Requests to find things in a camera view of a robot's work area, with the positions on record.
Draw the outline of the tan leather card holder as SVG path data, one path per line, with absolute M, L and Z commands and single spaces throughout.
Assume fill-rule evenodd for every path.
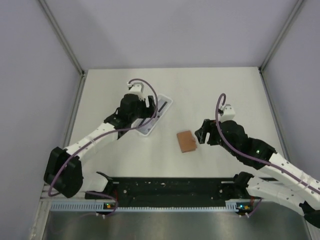
M 178 132 L 176 136 L 182 153 L 193 152 L 197 149 L 196 139 L 190 130 Z

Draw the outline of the white plastic basket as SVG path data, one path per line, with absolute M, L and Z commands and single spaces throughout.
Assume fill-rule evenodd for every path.
M 136 131 L 143 137 L 147 137 L 154 130 L 157 123 L 164 117 L 165 113 L 173 104 L 173 100 L 163 94 L 159 94 L 158 96 L 158 111 L 156 116 L 148 123 L 149 118 L 138 118 L 134 123 L 133 127 L 139 127 Z

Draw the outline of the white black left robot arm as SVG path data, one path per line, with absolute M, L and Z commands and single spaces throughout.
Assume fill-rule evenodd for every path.
M 48 196 L 62 194 L 71 198 L 79 192 L 109 198 L 114 191 L 110 178 L 100 172 L 86 173 L 83 166 L 106 145 L 123 137 L 133 130 L 138 119 L 151 121 L 158 112 L 158 97 L 149 95 L 140 99 L 137 94 L 127 93 L 120 106 L 108 116 L 93 132 L 65 148 L 54 148 L 49 157 L 44 180 L 49 184 Z

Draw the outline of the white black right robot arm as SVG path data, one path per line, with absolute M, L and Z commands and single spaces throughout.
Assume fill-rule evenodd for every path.
M 239 198 L 247 195 L 272 200 L 294 210 L 315 227 L 320 226 L 320 182 L 297 168 L 268 143 L 249 137 L 233 120 L 205 119 L 195 131 L 199 144 L 221 146 L 245 166 L 269 175 L 281 186 L 250 177 L 233 185 Z

